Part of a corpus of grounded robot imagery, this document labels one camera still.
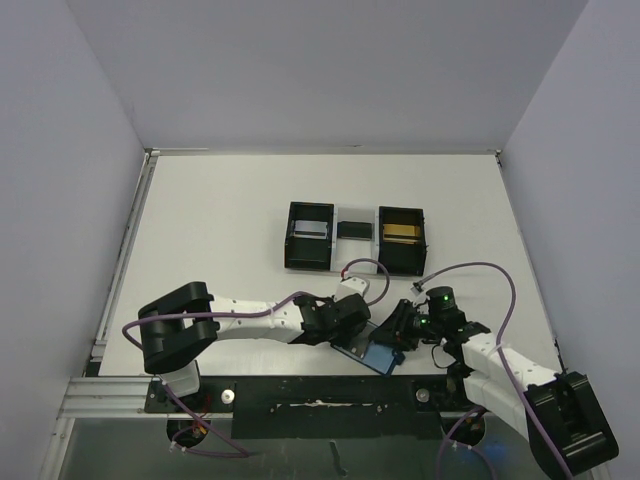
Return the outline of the grey card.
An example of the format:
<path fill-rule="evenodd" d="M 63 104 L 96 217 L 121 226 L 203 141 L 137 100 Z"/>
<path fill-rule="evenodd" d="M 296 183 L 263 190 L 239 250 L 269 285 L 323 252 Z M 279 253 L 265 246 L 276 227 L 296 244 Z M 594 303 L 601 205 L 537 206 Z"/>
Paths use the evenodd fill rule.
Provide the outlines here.
<path fill-rule="evenodd" d="M 358 358 L 363 358 L 366 355 L 369 347 L 369 338 L 367 334 L 360 334 L 352 338 L 345 346 L 345 350 L 348 354 Z"/>

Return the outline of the blue leather card holder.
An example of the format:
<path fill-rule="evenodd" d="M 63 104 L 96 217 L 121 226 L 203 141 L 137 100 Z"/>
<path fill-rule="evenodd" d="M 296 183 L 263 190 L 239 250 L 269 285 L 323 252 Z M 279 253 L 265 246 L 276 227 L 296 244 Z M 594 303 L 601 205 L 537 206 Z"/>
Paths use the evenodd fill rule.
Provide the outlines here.
<path fill-rule="evenodd" d="M 376 325 L 374 323 L 368 322 L 364 330 L 360 334 L 367 334 L 369 338 L 369 334 L 372 333 L 375 328 Z M 331 345 L 331 347 L 347 356 L 351 360 L 367 367 L 368 369 L 382 376 L 391 376 L 395 368 L 404 363 L 406 358 L 405 354 L 402 351 L 396 350 L 390 346 L 375 343 L 370 339 L 369 341 L 369 347 L 367 349 L 366 355 L 363 358 L 358 358 L 348 354 L 345 350 L 345 346 L 340 347 L 338 345 Z"/>

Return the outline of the black white card tray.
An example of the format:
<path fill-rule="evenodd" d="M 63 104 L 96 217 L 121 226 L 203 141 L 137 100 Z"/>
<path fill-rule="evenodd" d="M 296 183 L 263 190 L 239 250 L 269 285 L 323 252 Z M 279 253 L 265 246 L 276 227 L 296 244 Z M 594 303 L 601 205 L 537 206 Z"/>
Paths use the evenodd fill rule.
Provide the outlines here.
<path fill-rule="evenodd" d="M 296 220 L 323 221 L 328 236 L 297 238 L 293 236 Z M 385 243 L 385 223 L 417 225 L 421 242 L 416 245 Z M 427 259 L 425 217 L 421 209 L 392 206 L 338 206 L 328 203 L 293 202 L 290 204 L 284 240 L 284 267 L 291 270 L 339 272 L 352 260 L 363 263 L 354 272 L 392 276 L 423 274 Z"/>

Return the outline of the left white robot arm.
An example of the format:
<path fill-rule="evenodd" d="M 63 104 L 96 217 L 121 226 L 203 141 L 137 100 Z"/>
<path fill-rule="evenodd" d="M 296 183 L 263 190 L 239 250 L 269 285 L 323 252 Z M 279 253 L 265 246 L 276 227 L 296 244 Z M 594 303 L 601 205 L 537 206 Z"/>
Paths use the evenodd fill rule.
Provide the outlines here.
<path fill-rule="evenodd" d="M 145 305 L 138 320 L 122 329 L 141 349 L 144 372 L 160 377 L 178 397 L 200 389 L 196 358 L 212 343 L 271 340 L 316 346 L 347 343 L 371 318 L 364 296 L 369 282 L 350 277 L 336 293 L 320 297 L 295 292 L 280 302 L 217 300 L 201 281 L 187 283 Z"/>

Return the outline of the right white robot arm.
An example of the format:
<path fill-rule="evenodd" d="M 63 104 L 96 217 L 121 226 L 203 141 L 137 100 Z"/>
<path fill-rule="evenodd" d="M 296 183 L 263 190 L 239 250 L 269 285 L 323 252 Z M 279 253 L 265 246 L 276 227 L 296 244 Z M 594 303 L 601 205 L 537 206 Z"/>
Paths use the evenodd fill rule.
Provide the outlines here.
<path fill-rule="evenodd" d="M 541 366 L 500 343 L 488 327 L 466 318 L 449 286 L 428 290 L 426 306 L 421 312 L 400 301 L 370 341 L 395 353 L 439 343 L 455 360 L 449 372 L 458 391 L 521 434 L 551 479 L 579 475 L 618 456 L 586 375 Z"/>

